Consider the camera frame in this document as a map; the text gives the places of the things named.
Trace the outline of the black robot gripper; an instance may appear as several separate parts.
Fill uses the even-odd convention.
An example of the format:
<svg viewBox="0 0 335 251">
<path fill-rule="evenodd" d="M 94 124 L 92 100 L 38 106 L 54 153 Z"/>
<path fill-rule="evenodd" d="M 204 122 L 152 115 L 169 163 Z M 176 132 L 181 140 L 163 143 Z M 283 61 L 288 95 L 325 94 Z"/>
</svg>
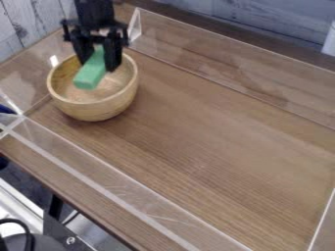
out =
<svg viewBox="0 0 335 251">
<path fill-rule="evenodd" d="M 93 43 L 102 43 L 105 69 L 113 72 L 121 64 L 121 39 L 123 44 L 128 45 L 127 24 L 114 19 L 110 0 L 73 1 L 77 18 L 64 19 L 60 22 L 64 40 L 72 42 L 81 64 L 85 64 L 94 52 Z M 90 35 L 93 30 L 101 29 L 109 30 L 104 41 L 100 35 Z"/>
</svg>

